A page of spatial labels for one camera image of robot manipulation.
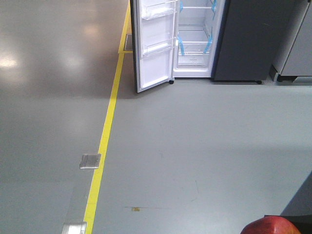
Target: yellow tape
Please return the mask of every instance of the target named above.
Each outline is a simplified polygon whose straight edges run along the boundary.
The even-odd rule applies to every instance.
[[[98,152],[102,154],[102,157],[99,163],[99,168],[94,170],[93,179],[92,179],[91,188],[90,188],[89,197],[88,197],[88,202],[86,206],[86,211],[84,214],[84,221],[87,222],[87,228],[85,232],[86,234],[92,234],[94,219],[96,216],[98,194],[99,194],[102,176],[104,172],[106,152],[107,152],[108,141],[109,141],[109,137],[111,134],[111,128],[112,128],[113,119],[114,119],[117,94],[118,94],[120,77],[121,77],[122,66],[123,66],[123,60],[124,60],[124,54],[125,54],[123,51],[123,45],[125,44],[125,40],[126,40],[126,31],[127,31],[127,26],[129,23],[129,18],[130,18],[130,5],[128,4],[125,22],[124,22],[124,26],[122,29],[121,40],[119,44],[119,51],[118,51],[119,56],[118,56],[118,63],[117,63],[117,68],[115,72],[114,83],[113,83],[111,97],[110,97],[109,104],[108,104],[102,137],[101,137],[101,141],[100,141],[100,145],[98,149]]]

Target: refrigerator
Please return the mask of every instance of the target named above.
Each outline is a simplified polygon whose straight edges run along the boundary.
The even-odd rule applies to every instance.
[[[295,3],[287,32],[273,61],[274,81],[312,82],[312,6]]]
[[[295,0],[130,0],[136,91],[265,80]]]

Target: epoxy floor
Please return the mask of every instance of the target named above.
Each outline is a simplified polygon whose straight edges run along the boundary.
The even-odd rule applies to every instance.
[[[82,222],[126,0],[0,1],[0,233]]]
[[[0,2],[0,232],[81,222],[125,0]],[[180,79],[134,93],[125,55],[95,234],[237,234],[312,213],[310,86]]]
[[[94,234],[238,234],[312,213],[310,86],[133,86],[126,55]]]

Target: red fruit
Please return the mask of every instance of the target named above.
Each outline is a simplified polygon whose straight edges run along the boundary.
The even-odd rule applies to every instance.
[[[301,234],[287,219],[266,216],[248,224],[240,234]]]

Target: gray appliance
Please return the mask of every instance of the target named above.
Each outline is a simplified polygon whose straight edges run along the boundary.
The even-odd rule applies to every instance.
[[[312,82],[312,6],[297,0],[273,61],[274,81]]]

